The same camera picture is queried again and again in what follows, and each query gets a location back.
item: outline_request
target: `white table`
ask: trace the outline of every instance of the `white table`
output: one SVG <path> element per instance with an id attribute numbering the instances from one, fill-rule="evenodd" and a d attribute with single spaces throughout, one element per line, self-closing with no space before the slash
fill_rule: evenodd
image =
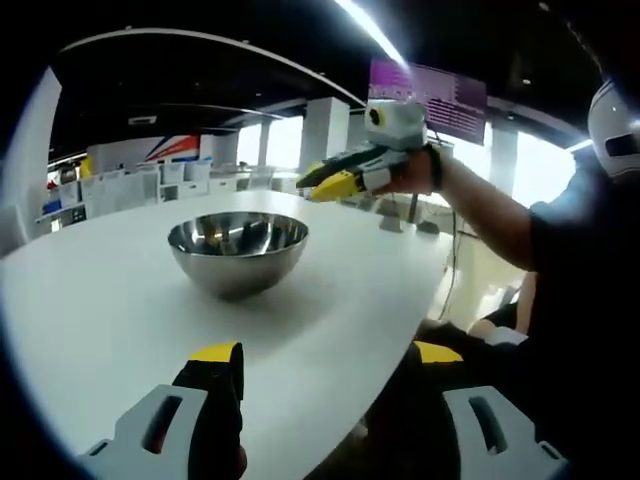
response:
<path id="1" fill-rule="evenodd" d="M 299 264 L 243 303 L 201 292 L 173 259 L 175 224 L 225 210 L 310 228 Z M 451 238 L 378 228 L 380 216 L 269 191 L 137 208 L 73 225 L 3 264 L 7 333 L 33 399 L 73 454 L 194 351 L 245 350 L 246 479 L 300 479 L 375 400 L 442 277 Z"/>

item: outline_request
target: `white pillar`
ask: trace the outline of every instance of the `white pillar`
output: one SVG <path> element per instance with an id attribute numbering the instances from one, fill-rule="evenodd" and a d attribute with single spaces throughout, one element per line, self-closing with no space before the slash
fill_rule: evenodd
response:
<path id="1" fill-rule="evenodd" d="M 216 149 L 215 135 L 200 135 L 200 148 L 198 150 L 198 160 L 211 160 Z"/>
<path id="2" fill-rule="evenodd" d="M 91 175 L 104 171 L 102 162 L 104 161 L 102 145 L 89 145 L 87 147 L 87 158 L 91 158 Z"/>
<path id="3" fill-rule="evenodd" d="M 512 195 L 518 162 L 518 132 L 511 123 L 496 119 L 492 133 L 489 181 Z"/>
<path id="4" fill-rule="evenodd" d="M 347 148 L 349 105 L 337 98 L 312 100 L 302 127 L 300 172 Z"/>
<path id="5" fill-rule="evenodd" d="M 349 134 L 347 136 L 347 148 L 357 147 L 366 140 L 364 129 L 364 114 L 356 113 L 349 116 Z"/>
<path id="6" fill-rule="evenodd" d="M 16 206 L 28 240 L 44 233 L 35 220 L 47 201 L 49 143 L 61 91 L 48 68 L 22 112 L 4 160 L 1 205 Z"/>
<path id="7" fill-rule="evenodd" d="M 229 135 L 216 135 L 213 150 L 214 168 L 227 164 L 236 164 L 238 158 L 238 132 Z"/>
<path id="8" fill-rule="evenodd" d="M 269 131 L 271 129 L 271 119 L 262 121 L 260 129 L 260 150 L 258 150 L 258 165 L 265 166 L 267 164 L 267 147 L 269 145 Z"/>

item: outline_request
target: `white helmet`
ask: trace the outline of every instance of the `white helmet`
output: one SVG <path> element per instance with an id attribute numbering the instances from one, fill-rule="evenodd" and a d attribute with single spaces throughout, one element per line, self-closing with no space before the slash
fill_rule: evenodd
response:
<path id="1" fill-rule="evenodd" d="M 633 117 L 610 81 L 591 102 L 589 134 L 600 164 L 613 181 L 640 175 L 640 117 Z"/>

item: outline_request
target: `stainless steel bowl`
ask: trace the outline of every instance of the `stainless steel bowl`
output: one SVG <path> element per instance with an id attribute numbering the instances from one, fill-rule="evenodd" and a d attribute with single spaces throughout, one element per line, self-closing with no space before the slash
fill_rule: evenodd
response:
<path id="1" fill-rule="evenodd" d="M 230 212 L 176 225 L 168 240 L 198 286 L 222 298 L 242 298 L 282 280 L 308 237 L 304 223 L 284 215 Z"/>

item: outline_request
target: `black ceiling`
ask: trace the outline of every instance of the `black ceiling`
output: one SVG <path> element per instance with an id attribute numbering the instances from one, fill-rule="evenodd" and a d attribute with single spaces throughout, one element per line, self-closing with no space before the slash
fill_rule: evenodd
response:
<path id="1" fill-rule="evenodd" d="M 559 17 L 537 1 L 356 3 L 409 61 L 485 81 L 490 95 L 584 129 L 591 96 L 601 83 L 599 71 Z M 48 48 L 53 53 L 72 41 L 127 27 L 200 31 L 247 40 L 323 72 L 366 99 L 369 62 L 384 54 L 334 1 L 215 5 L 92 11 L 74 22 L 65 16 Z M 102 40 L 52 56 L 51 62 L 63 85 L 52 136 L 54 158 L 96 142 L 206 131 L 238 115 L 211 105 L 256 110 L 297 98 L 337 95 L 356 106 L 294 68 L 194 38 L 135 35 Z M 522 82 L 525 78 L 531 85 Z M 145 114 L 158 115 L 155 126 L 128 126 L 128 117 Z"/>

